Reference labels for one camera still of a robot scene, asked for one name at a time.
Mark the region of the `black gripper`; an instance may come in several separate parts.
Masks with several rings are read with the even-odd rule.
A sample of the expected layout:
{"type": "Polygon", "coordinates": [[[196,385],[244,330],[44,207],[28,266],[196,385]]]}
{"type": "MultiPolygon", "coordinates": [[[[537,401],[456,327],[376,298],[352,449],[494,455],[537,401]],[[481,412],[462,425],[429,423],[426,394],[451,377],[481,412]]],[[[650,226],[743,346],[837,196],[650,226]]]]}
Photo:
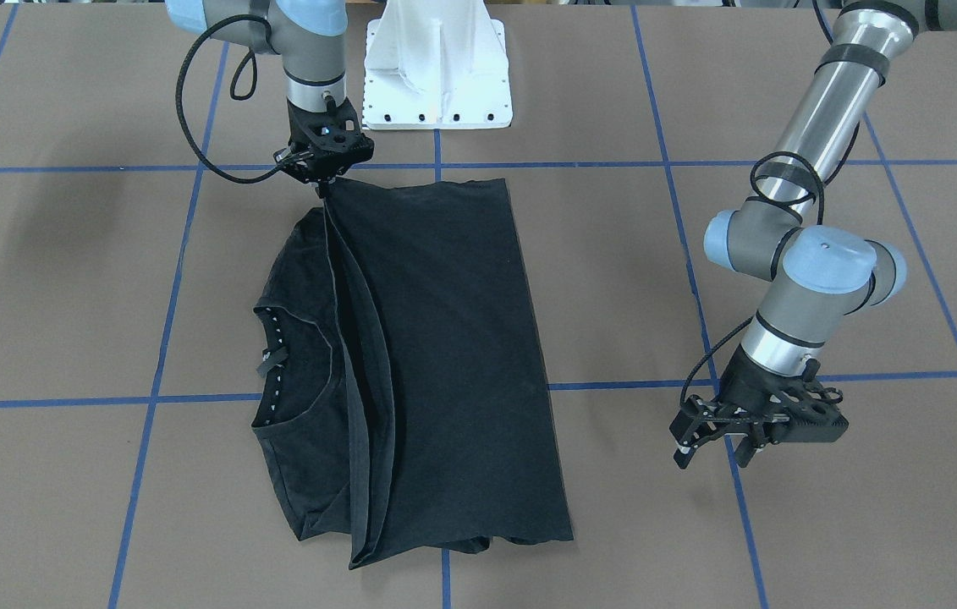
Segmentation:
{"type": "Polygon", "coordinates": [[[745,435],[734,449],[738,468],[771,444],[840,439],[850,425],[839,409],[843,393],[820,384],[819,367],[810,357],[802,374],[781,376],[738,347],[719,379],[717,402],[689,396],[680,404],[670,424],[676,465],[687,469],[699,447],[734,433],[745,435]]]}
{"type": "Polygon", "coordinates": [[[288,146],[274,154],[281,171],[303,184],[312,184],[320,200],[328,197],[328,181],[343,176],[357,163],[370,161],[375,144],[362,131],[350,99],[338,104],[327,98],[327,109],[312,112],[291,101],[288,146]]]}

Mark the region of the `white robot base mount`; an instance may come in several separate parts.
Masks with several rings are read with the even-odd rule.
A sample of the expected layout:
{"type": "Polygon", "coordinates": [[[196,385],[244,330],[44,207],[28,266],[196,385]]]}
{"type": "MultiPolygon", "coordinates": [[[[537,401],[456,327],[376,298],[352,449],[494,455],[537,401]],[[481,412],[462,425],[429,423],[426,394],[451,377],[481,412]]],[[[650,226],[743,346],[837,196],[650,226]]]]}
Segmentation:
{"type": "Polygon", "coordinates": [[[505,129],[504,24],[482,1],[388,1],[366,27],[361,117],[374,130],[505,129]]]}

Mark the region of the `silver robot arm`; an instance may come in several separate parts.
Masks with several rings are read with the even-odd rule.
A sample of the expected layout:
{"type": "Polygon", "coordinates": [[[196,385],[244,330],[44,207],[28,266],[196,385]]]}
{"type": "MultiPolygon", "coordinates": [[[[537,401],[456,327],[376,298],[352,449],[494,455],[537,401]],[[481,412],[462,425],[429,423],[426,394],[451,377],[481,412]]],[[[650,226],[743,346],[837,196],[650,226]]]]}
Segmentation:
{"type": "Polygon", "coordinates": [[[714,397],[680,390],[673,459],[737,436],[741,468],[765,447],[830,443],[849,428],[843,393],[819,379],[819,355],[843,317],[879,307],[906,284],[892,245],[825,223],[826,189],[849,157],[862,115],[892,62],[923,32],[957,31],[957,1],[845,1],[828,46],[772,151],[754,162],[750,193],[707,224],[707,259],[768,282],[714,397]]]}
{"type": "Polygon", "coordinates": [[[259,184],[286,173],[327,198],[332,181],[370,161],[374,143],[363,134],[347,93],[344,1],[168,1],[165,7],[177,27],[196,35],[179,69],[175,108],[185,141],[204,168],[234,184],[259,184]],[[241,178],[208,161],[185,119],[185,77],[208,39],[246,47],[243,66],[254,65],[258,54],[281,58],[291,135],[261,176],[241,178]]]}

